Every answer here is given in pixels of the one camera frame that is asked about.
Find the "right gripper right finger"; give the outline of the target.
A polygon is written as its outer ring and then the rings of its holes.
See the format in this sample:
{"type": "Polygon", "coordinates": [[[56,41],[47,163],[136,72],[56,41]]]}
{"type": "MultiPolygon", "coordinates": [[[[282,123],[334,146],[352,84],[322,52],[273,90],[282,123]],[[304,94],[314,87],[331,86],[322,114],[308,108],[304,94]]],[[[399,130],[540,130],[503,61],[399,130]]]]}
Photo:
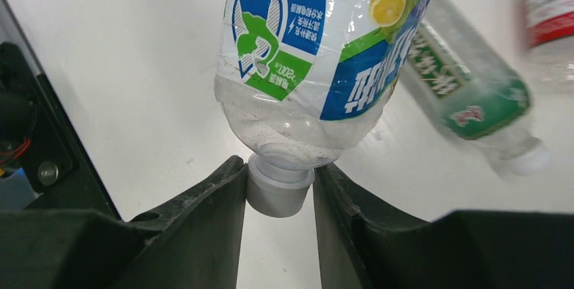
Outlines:
{"type": "Polygon", "coordinates": [[[313,201],[323,288],[572,288],[571,214],[456,210],[428,222],[336,165],[313,201]]]}

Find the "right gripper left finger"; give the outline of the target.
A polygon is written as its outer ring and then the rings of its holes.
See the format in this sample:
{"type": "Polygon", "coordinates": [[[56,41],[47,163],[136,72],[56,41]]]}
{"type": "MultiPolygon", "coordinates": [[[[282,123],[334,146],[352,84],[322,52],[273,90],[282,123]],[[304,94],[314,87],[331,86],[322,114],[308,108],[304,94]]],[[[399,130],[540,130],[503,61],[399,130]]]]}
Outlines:
{"type": "Polygon", "coordinates": [[[122,221],[93,209],[1,213],[2,288],[235,288],[247,167],[122,221]]]}

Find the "green tea bottle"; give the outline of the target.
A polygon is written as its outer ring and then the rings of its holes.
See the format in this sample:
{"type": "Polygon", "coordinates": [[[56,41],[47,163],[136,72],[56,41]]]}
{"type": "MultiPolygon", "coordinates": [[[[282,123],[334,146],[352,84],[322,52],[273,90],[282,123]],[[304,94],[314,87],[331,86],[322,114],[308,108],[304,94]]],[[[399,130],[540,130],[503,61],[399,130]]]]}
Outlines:
{"type": "Polygon", "coordinates": [[[532,175],[550,165],[523,77],[450,0],[430,0],[400,80],[442,136],[473,145],[496,172],[532,175]]]}

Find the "blue white label bottle front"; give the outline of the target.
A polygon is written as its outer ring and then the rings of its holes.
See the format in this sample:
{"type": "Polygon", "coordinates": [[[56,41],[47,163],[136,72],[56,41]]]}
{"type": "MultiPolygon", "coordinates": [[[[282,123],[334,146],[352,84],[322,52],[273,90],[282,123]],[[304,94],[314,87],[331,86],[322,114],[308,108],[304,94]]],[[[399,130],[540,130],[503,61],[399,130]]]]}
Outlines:
{"type": "Polygon", "coordinates": [[[255,210],[297,214],[315,170],[375,127],[430,1],[226,0],[214,91],[252,151],[255,210]]]}

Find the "red blue label bottle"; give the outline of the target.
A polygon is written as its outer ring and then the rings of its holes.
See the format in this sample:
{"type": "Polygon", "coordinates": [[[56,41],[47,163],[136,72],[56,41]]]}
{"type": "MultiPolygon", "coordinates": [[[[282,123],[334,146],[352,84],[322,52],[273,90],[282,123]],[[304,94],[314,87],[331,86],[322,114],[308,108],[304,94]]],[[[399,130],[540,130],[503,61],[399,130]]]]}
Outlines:
{"type": "Polygon", "coordinates": [[[547,89],[573,92],[573,0],[523,0],[527,58],[547,89]]]}

